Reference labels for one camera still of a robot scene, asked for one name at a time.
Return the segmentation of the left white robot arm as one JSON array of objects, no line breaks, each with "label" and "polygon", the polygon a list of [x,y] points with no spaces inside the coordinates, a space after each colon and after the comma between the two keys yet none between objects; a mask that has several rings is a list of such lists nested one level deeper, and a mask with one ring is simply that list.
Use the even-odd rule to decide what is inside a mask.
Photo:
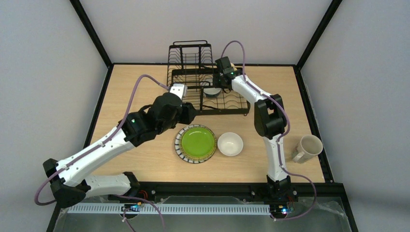
[{"label": "left white robot arm", "polygon": [[50,179],[54,202],[60,208],[68,208],[89,197],[136,193],[140,184],[132,172],[105,176],[92,175],[92,172],[117,155],[154,140],[178,123],[190,124],[195,116],[196,110],[190,102],[167,92],[152,104],[128,113],[103,138],[79,153],[60,161],[46,160],[43,167]]}]

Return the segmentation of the teal patterned white bowl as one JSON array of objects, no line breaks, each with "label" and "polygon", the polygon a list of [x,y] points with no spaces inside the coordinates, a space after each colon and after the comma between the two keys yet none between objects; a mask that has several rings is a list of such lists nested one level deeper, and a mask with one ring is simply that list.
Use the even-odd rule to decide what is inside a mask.
[{"label": "teal patterned white bowl", "polygon": [[221,88],[203,88],[203,93],[207,98],[216,98],[221,93]]}]

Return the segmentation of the plain white bowl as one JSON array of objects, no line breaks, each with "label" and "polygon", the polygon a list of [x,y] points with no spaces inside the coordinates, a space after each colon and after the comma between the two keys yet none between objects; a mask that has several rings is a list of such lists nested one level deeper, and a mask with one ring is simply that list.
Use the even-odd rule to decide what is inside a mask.
[{"label": "plain white bowl", "polygon": [[244,143],[238,134],[226,132],[218,138],[217,146],[223,155],[233,157],[242,152]]}]

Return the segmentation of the yellow mug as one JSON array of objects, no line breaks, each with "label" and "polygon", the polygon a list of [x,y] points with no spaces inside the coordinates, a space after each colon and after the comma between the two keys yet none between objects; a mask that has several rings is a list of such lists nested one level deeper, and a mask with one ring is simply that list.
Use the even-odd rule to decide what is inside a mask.
[{"label": "yellow mug", "polygon": [[234,72],[237,71],[237,67],[236,67],[233,63],[231,63],[231,67],[233,68],[233,71],[234,71]]}]

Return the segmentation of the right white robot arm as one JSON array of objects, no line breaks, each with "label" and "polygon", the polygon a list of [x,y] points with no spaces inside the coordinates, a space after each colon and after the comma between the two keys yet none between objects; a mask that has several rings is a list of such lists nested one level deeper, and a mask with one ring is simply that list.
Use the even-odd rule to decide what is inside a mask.
[{"label": "right white robot arm", "polygon": [[287,133],[288,117],[282,97],[262,90],[242,70],[234,68],[228,57],[216,60],[213,84],[233,90],[254,104],[254,127],[264,140],[268,157],[267,184],[259,195],[268,201],[287,200],[292,185],[284,156],[283,137]]}]

